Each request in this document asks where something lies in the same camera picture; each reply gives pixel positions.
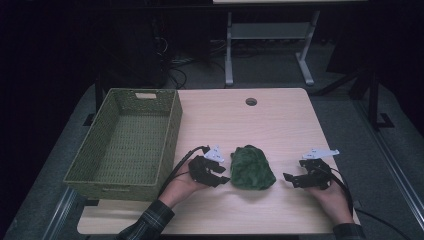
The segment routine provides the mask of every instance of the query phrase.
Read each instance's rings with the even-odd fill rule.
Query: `white clip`
[[[309,153],[304,154],[302,157],[303,159],[318,159],[322,157],[337,155],[339,153],[339,150],[323,150],[312,148]]]
[[[224,159],[221,156],[221,151],[219,151],[219,146],[216,145],[214,148],[212,148],[211,150],[209,150],[204,157],[206,159],[215,161],[215,162],[223,162]]]

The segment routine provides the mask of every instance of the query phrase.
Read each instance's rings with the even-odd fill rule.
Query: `hand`
[[[325,213],[335,225],[354,223],[345,194],[341,187],[333,180],[330,187],[325,190],[312,187],[305,188],[305,191],[311,193],[318,200]]]
[[[187,160],[175,176],[182,174],[176,178],[174,178],[168,186],[165,188],[163,193],[159,196],[159,200],[167,205],[169,208],[173,208],[178,203],[187,199],[192,193],[208,188],[204,184],[195,182],[191,176],[188,168],[188,163],[191,161]]]

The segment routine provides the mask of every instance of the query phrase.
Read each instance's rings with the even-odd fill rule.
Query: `crumpled green fabric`
[[[231,153],[231,183],[244,190],[264,190],[275,183],[263,151],[252,145],[238,147]]]

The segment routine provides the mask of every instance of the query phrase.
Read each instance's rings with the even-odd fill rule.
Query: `green basket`
[[[173,168],[182,112],[175,90],[110,89],[64,182],[91,199],[153,201]]]

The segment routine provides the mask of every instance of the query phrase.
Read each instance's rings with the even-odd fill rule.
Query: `sleeve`
[[[155,200],[137,222],[122,230],[115,240],[156,239],[174,215],[168,206]]]
[[[361,240],[366,239],[360,225],[354,223],[339,224],[333,228],[337,240]]]

